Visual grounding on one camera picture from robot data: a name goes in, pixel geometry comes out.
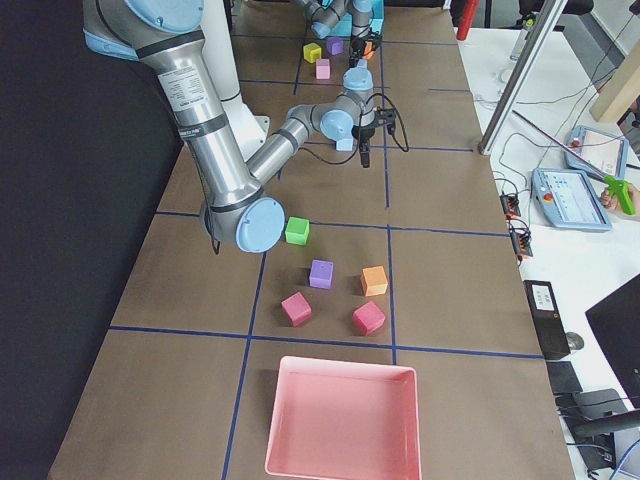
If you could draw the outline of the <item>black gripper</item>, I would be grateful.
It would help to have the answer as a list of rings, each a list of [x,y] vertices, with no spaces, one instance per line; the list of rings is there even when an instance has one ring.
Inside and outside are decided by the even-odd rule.
[[[353,127],[353,137],[357,142],[360,163],[363,167],[370,167],[370,146],[368,144],[375,134],[375,130],[376,124],[374,122],[364,126],[355,125]]]
[[[359,62],[359,56],[364,55],[366,40],[364,38],[352,35],[350,37],[350,57],[349,67],[354,68]]]

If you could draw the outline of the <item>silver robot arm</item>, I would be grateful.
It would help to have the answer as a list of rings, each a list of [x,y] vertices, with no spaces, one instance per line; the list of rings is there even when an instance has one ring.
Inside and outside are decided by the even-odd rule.
[[[242,101],[226,9],[220,1],[85,1],[90,50],[151,68],[177,130],[196,163],[205,200],[201,218],[213,243],[262,253],[285,225],[281,204],[265,184],[314,134],[352,140],[374,122],[373,80],[364,59],[343,76],[343,91],[324,104],[289,110],[273,134],[264,128],[254,147],[242,134]]]
[[[355,67],[360,60],[369,60],[381,43],[381,35],[372,30],[373,2],[366,0],[331,1],[323,6],[320,1],[294,0],[311,30],[319,39],[329,36],[337,24],[347,15],[351,16],[349,66]]]

